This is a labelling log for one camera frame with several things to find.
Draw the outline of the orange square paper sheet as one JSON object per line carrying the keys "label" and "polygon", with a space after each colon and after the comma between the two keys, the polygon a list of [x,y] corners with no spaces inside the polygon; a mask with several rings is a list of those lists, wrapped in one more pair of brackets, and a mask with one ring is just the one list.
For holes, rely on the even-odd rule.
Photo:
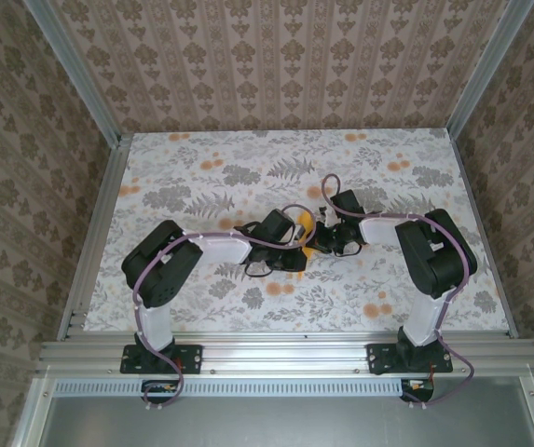
{"label": "orange square paper sheet", "polygon": [[[305,242],[308,239],[309,233],[314,229],[314,220],[307,211],[303,211],[298,217],[297,223],[301,226],[301,229],[297,232],[296,239],[298,242]],[[303,247],[302,252],[306,255],[307,265],[309,265],[310,259],[315,255],[316,250]]]}

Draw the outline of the floral patterned table cover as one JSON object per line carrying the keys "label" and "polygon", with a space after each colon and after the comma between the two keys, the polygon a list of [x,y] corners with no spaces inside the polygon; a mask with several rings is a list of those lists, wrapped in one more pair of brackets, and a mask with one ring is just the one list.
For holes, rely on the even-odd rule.
{"label": "floral patterned table cover", "polygon": [[[132,332],[121,264],[160,222],[222,232],[289,206],[318,211],[337,187],[366,210],[447,210],[478,269],[452,301],[445,331],[505,332],[499,287],[444,129],[138,134],[130,146],[84,327]],[[196,269],[171,304],[178,332],[395,331],[416,296],[401,253],[376,245],[338,258],[311,252],[302,273]]]}

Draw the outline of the grey metal panel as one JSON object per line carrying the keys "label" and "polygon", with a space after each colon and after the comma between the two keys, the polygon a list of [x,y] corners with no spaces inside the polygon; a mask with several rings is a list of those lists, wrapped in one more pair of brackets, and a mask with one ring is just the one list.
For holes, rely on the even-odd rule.
{"label": "grey metal panel", "polygon": [[474,379],[428,408],[392,397],[63,396],[34,380],[10,447],[534,447],[534,377]]}

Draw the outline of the small black connector box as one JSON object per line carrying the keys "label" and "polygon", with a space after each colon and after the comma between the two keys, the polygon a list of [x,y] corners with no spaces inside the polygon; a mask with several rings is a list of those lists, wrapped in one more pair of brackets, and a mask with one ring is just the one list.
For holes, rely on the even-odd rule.
{"label": "small black connector box", "polygon": [[181,380],[146,380],[141,384],[141,398],[147,405],[165,406],[176,399],[182,390]]}
{"label": "small black connector box", "polygon": [[408,403],[426,403],[433,395],[432,379],[402,379],[400,399]]}

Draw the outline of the aluminium mounting rail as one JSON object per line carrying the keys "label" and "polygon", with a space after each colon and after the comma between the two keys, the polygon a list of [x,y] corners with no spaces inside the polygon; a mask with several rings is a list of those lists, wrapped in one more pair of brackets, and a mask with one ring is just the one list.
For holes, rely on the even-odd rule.
{"label": "aluminium mounting rail", "polygon": [[[117,333],[75,336],[45,343],[35,373],[54,378],[118,378],[130,336]],[[368,376],[366,347],[387,343],[374,334],[216,334],[181,337],[183,344],[202,345],[202,377],[299,378]],[[453,376],[470,366],[478,377],[534,375],[534,345],[501,333],[450,333]]]}

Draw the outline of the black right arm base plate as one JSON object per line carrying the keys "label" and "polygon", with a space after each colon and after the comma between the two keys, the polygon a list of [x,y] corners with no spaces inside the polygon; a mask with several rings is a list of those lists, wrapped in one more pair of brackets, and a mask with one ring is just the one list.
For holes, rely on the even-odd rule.
{"label": "black right arm base plate", "polygon": [[369,372],[384,373],[451,373],[452,359],[440,344],[410,346],[370,344],[366,346]]}

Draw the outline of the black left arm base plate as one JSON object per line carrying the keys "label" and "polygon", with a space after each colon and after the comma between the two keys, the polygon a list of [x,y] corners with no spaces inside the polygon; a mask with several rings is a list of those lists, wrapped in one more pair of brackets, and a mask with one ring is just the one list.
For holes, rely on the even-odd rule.
{"label": "black left arm base plate", "polygon": [[[203,357],[202,345],[171,344],[160,351],[183,374],[199,374]],[[173,367],[159,359],[142,345],[126,345],[123,349],[120,372],[124,374],[175,374]]]}

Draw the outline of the aluminium frame post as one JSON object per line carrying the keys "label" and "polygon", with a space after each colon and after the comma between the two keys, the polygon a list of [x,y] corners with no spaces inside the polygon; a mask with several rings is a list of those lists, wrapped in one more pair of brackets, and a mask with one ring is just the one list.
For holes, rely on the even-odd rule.
{"label": "aluminium frame post", "polygon": [[84,59],[76,51],[74,40],[68,35],[52,4],[48,0],[23,1],[75,86],[81,100],[87,106],[110,149],[117,149],[121,139],[118,123],[105,104],[101,91],[95,86]]}
{"label": "aluminium frame post", "polygon": [[476,105],[481,101],[482,95],[533,8],[533,4],[534,0],[509,0],[476,68],[472,72],[470,80],[447,121],[446,129],[452,142],[457,140]]}

